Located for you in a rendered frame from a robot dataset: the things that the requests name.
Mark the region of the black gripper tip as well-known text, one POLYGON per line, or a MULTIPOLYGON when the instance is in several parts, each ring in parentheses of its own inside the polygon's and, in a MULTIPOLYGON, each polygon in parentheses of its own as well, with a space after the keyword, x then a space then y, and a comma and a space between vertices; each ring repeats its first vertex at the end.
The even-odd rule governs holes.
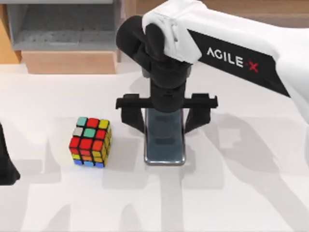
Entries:
POLYGON ((21 177, 13 164, 5 142, 2 124, 0 123, 0 186, 11 186, 21 177))

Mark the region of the multicoloured puzzle cube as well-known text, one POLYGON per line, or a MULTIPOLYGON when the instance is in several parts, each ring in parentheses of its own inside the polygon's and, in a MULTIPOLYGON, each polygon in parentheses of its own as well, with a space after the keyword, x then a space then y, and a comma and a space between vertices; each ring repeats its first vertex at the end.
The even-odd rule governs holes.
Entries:
POLYGON ((106 119, 79 117, 69 143, 76 165, 106 167, 112 144, 111 122, 106 119))

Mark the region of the pale wooden drawer front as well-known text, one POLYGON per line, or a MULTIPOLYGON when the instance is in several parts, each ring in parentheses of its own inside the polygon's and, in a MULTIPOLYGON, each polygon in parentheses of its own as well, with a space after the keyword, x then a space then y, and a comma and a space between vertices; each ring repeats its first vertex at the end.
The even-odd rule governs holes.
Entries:
POLYGON ((30 74, 115 74, 121 60, 115 51, 22 51, 30 74))

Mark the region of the wooden cupboard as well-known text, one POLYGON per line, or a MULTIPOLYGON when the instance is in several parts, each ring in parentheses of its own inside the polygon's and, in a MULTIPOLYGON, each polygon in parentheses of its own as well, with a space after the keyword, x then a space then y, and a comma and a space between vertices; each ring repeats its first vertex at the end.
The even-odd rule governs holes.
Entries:
MULTIPOLYGON (((0 57, 4 51, 114 51, 121 22, 165 0, 0 0, 0 57)), ((201 0, 212 10, 308 28, 309 0, 201 0)))

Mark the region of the dark smartphone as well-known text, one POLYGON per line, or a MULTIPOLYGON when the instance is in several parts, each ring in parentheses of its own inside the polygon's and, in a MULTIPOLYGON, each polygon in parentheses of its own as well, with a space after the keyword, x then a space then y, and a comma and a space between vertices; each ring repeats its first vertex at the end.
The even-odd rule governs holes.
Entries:
POLYGON ((183 111, 146 109, 144 162, 149 166, 182 166, 185 161, 183 111))

